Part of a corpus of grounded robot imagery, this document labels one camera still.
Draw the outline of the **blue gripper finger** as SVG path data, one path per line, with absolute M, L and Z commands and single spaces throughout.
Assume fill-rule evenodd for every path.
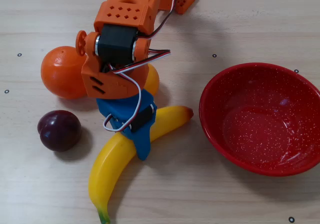
M 133 141 L 137 156 L 140 160 L 147 159 L 151 150 L 150 130 L 155 122 L 155 116 L 136 117 L 121 133 Z

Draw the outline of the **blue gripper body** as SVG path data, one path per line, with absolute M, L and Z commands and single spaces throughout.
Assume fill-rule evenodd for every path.
M 105 117 L 103 127 L 107 131 L 122 132 L 137 118 L 156 116 L 157 106 L 154 97 L 145 89 L 123 99 L 97 99 L 100 113 Z

